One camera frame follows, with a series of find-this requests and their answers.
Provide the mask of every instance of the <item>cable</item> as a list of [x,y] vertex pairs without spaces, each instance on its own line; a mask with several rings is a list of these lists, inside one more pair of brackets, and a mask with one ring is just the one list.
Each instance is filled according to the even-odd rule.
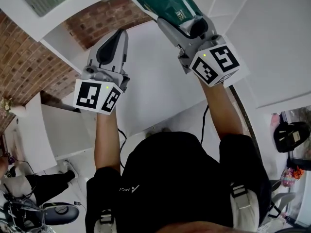
[[120,163],[121,163],[121,167],[125,168],[125,167],[123,166],[123,164],[122,164],[122,161],[121,161],[121,151],[122,151],[122,149],[123,149],[124,144],[126,143],[127,137],[126,137],[126,135],[124,134],[124,132],[123,132],[122,130],[119,130],[119,129],[118,129],[118,131],[119,131],[119,132],[124,136],[124,138],[125,138],[125,141],[123,142],[123,144],[122,144],[122,146],[121,146],[121,148],[120,148]]
[[[25,162],[25,163],[27,163],[28,166],[30,167],[31,171],[32,171],[33,174],[35,175],[35,172],[33,171],[32,167],[30,166],[30,164],[29,164],[27,161],[20,161],[20,160],[17,160],[17,159],[15,159],[15,158],[14,158],[14,160],[19,161],[19,162]],[[37,186],[37,179],[36,179],[36,181],[35,181],[35,186],[34,186],[34,188],[31,190],[31,192],[30,192],[29,194],[27,194],[26,196],[16,197],[16,198],[17,198],[17,199],[22,199],[22,198],[25,197],[25,199],[29,199],[29,198],[32,196],[32,194],[34,193],[34,190],[35,190],[36,186]]]
[[73,203],[74,205],[81,205],[81,206],[83,206],[83,208],[85,209],[85,211],[86,211],[86,208],[84,207],[84,205],[82,205],[80,202],[77,202],[77,201],[75,201],[74,203]]
[[204,114],[203,114],[203,125],[202,125],[202,134],[201,134],[201,146],[202,146],[203,139],[204,139],[205,117],[206,117],[206,113],[207,113],[207,111],[208,111],[208,108],[209,108],[209,106],[207,105],[206,110],[204,111]]
[[[81,204],[82,205],[82,204]],[[85,211],[86,211],[86,208],[84,207],[84,205],[82,205],[83,206],[83,208],[85,209]],[[87,212],[86,212],[87,213]]]
[[14,204],[19,204],[19,205],[25,206],[25,209],[37,209],[37,208],[34,207],[35,204],[32,202],[31,199],[26,199],[25,201],[22,201],[22,202],[23,202],[23,203],[14,202]]

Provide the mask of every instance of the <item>person's leg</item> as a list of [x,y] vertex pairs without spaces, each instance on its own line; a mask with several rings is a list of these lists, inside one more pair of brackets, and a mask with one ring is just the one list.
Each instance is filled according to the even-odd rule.
[[78,177],[77,172],[69,165],[67,163],[65,164],[68,170],[66,173],[26,176],[32,189],[34,189],[34,195],[38,206],[61,194],[68,188],[68,182]]

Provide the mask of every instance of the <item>white cube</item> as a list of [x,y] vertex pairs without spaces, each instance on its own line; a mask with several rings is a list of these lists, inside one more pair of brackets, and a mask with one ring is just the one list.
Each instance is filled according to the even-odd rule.
[[110,115],[122,90],[113,82],[76,80],[73,106]]
[[190,69],[211,87],[230,78],[240,69],[240,63],[234,47],[227,43],[198,51]]

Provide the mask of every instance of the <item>shoulder strap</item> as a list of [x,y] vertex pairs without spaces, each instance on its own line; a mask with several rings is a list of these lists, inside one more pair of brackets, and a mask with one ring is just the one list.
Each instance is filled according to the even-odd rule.
[[111,210],[104,210],[101,219],[98,220],[94,227],[94,233],[116,233],[116,221],[112,216]]
[[232,183],[230,202],[233,227],[238,230],[256,232],[259,226],[257,195],[243,184]]

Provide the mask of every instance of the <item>plastic bag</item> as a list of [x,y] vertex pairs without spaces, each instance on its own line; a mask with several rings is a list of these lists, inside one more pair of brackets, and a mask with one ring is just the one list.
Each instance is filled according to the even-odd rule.
[[157,20],[161,17],[189,33],[192,25],[203,17],[193,0],[132,0],[141,10]]

